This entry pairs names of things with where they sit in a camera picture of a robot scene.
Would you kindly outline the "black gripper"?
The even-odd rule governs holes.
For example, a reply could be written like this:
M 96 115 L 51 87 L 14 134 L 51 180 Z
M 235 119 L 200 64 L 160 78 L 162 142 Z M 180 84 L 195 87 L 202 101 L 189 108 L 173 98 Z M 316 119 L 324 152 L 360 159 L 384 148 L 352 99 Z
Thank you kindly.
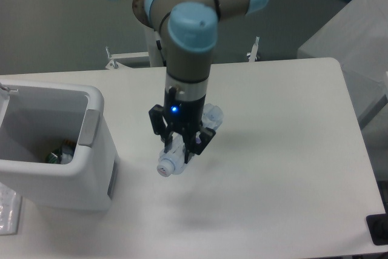
M 182 101 L 172 87 L 165 92 L 164 108 L 156 104 L 149 110 L 153 132 L 164 143 L 164 152 L 172 148 L 173 132 L 183 136 L 185 163 L 200 155 L 216 135 L 215 130 L 201 126 L 205 98 Z

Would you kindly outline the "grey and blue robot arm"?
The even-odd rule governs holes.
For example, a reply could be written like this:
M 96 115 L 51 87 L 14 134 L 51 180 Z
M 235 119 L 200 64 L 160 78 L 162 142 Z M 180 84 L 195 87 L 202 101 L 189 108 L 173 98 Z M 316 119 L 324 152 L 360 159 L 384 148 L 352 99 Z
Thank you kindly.
M 161 37 L 166 61 L 164 103 L 150 110 L 150 120 L 166 148 L 171 147 L 174 133 L 182 137 L 185 161 L 201 154 L 215 136 L 201 118 L 219 22 L 261 10 L 268 1 L 144 1 L 149 26 Z

